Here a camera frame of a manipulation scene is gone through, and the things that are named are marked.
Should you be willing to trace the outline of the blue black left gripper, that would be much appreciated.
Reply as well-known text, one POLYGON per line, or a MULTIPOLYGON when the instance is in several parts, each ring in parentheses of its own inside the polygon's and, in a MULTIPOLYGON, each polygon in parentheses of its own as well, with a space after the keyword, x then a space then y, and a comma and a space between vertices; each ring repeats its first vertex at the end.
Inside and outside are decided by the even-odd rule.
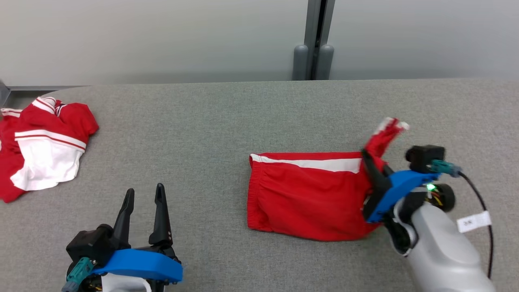
POLYGON ((158 183, 154 196, 156 205, 154 227, 149 236, 151 246, 131 248, 129 244, 130 218, 135 205, 135 191, 129 188, 116 218, 112 241, 115 249, 102 267, 94 268, 91 275, 115 274, 138 277, 152 283, 152 292, 157 285, 164 287, 183 281, 184 269, 174 251, 165 187, 158 183))

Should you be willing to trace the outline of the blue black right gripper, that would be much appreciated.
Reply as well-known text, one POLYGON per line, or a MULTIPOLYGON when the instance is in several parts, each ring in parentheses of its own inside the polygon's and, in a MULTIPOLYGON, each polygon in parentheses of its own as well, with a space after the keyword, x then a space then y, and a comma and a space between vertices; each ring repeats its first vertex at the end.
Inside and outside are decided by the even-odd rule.
POLYGON ((363 207, 362 214, 367 223, 382 221, 384 214, 394 207, 401 198, 406 197, 415 188, 439 179, 440 173, 419 173, 412 170, 394 172, 384 161, 382 168, 376 164, 367 150, 362 150, 363 166, 371 182, 372 193, 363 207))

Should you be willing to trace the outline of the red shorts with white stripe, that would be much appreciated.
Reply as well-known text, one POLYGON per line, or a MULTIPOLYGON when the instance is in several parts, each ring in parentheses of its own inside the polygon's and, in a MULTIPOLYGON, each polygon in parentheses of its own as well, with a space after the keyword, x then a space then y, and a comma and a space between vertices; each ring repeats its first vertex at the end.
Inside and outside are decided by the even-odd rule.
POLYGON ((357 152, 250 154, 247 226, 306 240, 354 241, 380 224, 362 207, 372 189, 357 152))

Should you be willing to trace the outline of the red white basketball jersey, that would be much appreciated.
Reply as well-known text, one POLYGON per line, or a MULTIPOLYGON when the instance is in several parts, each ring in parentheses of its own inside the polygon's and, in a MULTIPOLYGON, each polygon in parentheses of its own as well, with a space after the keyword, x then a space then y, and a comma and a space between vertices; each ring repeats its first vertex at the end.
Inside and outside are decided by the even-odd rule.
POLYGON ((85 104, 37 97, 24 109, 0 109, 0 199, 71 181, 99 129, 85 104))

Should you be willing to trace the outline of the grey cylinder post foot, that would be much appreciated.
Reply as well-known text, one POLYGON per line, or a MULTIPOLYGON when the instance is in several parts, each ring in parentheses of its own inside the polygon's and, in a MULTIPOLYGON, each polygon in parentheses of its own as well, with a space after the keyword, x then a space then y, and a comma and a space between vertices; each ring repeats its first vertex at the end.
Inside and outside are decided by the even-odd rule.
POLYGON ((315 79, 319 81, 329 80, 332 58, 335 49, 332 45, 325 44, 319 48, 315 67, 315 79))
POLYGON ((309 48, 306 45, 297 45, 293 54, 293 81, 306 81, 307 79, 307 59, 309 48))

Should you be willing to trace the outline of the grey partition post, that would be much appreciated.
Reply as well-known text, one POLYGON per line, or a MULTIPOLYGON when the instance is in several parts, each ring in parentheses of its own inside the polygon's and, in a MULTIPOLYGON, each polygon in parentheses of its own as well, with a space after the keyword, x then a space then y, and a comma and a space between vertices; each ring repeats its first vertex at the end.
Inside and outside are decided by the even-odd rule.
POLYGON ((315 80, 319 48, 322 45, 329 44, 328 39, 335 2, 336 0, 308 0, 304 39, 304 45, 309 48, 306 80, 315 80))

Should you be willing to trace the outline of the grey metal cart frame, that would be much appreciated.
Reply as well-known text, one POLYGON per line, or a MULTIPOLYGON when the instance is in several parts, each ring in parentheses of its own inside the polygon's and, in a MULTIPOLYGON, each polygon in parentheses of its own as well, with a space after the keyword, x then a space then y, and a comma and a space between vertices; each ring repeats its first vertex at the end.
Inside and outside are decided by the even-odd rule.
POLYGON ((4 106, 6 104, 10 94, 11 94, 11 90, 0 79, 0 107, 4 106))

